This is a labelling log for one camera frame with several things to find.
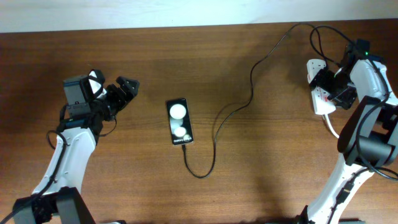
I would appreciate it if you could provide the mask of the black flip smartphone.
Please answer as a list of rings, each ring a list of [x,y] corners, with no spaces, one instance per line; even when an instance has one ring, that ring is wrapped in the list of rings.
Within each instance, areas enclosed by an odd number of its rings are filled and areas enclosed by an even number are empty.
[[[171,140],[174,146],[194,141],[190,115],[185,98],[166,101]]]

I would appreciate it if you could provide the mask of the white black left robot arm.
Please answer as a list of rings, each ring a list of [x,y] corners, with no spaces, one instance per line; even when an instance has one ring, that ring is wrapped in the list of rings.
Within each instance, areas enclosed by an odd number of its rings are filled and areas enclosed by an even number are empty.
[[[115,121],[139,89],[137,80],[125,77],[107,87],[104,81],[97,70],[64,80],[67,103],[53,131],[57,143],[52,159],[32,195],[16,200],[9,215],[15,223],[45,223],[54,216],[62,223],[95,222],[80,195],[86,165],[103,137],[103,123]]]

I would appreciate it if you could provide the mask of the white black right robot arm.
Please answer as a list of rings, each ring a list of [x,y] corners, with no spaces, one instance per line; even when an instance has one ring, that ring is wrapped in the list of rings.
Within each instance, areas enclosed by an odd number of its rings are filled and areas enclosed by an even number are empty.
[[[338,160],[330,178],[294,223],[338,223],[360,186],[387,172],[397,157],[397,98],[382,58],[369,49],[367,40],[349,43],[337,72],[323,60],[307,62],[315,114],[328,119],[337,107],[348,110],[355,100],[359,105],[337,134]]]

